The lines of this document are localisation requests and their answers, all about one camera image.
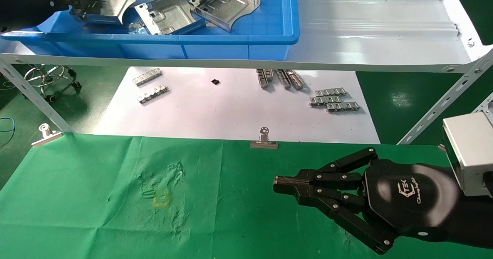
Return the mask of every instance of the blue cable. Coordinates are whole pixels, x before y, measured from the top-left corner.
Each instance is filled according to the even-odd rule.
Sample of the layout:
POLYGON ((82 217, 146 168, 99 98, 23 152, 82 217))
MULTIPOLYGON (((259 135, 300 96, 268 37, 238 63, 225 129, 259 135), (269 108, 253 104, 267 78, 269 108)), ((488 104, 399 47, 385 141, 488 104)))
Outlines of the blue cable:
POLYGON ((0 130, 0 132, 12 132, 12 135, 10 135, 10 139, 3 145, 0 145, 0 147, 4 147, 7 143, 10 142, 10 140, 12 140, 12 138, 14 137, 14 133, 15 133, 15 121, 13 118, 11 117, 0 117, 0 120, 2 119, 10 119, 11 122, 12 122, 12 129, 10 130, 0 130))

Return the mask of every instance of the blue plastic bin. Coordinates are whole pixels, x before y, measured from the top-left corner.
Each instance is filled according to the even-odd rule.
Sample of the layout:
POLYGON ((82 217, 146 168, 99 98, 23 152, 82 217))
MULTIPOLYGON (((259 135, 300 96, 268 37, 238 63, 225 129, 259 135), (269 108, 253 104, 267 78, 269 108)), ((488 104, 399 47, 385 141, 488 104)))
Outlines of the blue plastic bin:
MULTIPOLYGON (((152 0, 137 0, 137 4, 152 0)), ((139 22, 134 8, 124 24, 139 22)), ((128 34, 125 25, 87 24, 68 11, 57 12, 31 29, 3 34, 36 54, 132 59, 285 60, 300 35, 297 0, 260 0, 250 15, 233 23, 231 32, 205 27, 190 35, 128 34)))

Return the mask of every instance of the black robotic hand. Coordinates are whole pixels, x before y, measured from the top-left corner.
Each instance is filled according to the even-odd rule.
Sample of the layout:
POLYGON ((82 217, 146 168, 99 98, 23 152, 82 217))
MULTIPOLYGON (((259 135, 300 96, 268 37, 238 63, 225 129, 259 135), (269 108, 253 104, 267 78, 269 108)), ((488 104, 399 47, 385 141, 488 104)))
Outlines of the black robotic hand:
POLYGON ((0 0, 0 33, 37 26, 54 12, 86 10, 97 0, 0 0))
POLYGON ((277 176, 273 189, 318 208, 378 254, 398 236, 493 249, 493 199, 465 196, 451 168, 397 164, 368 147, 317 170, 277 176), (350 173, 366 165, 363 175, 350 173))

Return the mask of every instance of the green table cover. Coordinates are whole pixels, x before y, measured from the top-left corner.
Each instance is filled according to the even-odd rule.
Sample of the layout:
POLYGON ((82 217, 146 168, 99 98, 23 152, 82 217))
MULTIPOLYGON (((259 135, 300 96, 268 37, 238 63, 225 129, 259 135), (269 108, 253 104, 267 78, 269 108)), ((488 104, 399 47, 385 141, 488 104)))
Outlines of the green table cover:
MULTIPOLYGON (((30 150, 0 191, 0 257, 377 258, 315 208, 275 194, 275 175, 368 145, 65 134, 30 150)), ((378 145, 381 158, 447 166, 433 146, 378 145)), ((399 238, 379 258, 492 257, 399 238)))

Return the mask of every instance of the shelf bracket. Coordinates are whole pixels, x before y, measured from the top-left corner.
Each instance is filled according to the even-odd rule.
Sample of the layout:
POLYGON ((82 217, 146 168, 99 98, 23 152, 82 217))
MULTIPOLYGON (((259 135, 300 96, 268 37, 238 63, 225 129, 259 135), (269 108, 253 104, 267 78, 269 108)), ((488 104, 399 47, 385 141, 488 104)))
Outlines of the shelf bracket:
POLYGON ((408 145, 421 134, 437 117, 444 112, 456 99, 465 92, 493 64, 493 49, 484 55, 424 114, 411 130, 398 142, 408 145))
POLYGON ((63 132, 74 132, 72 127, 44 100, 40 94, 11 65, 0 57, 0 72, 14 84, 54 125, 63 132))

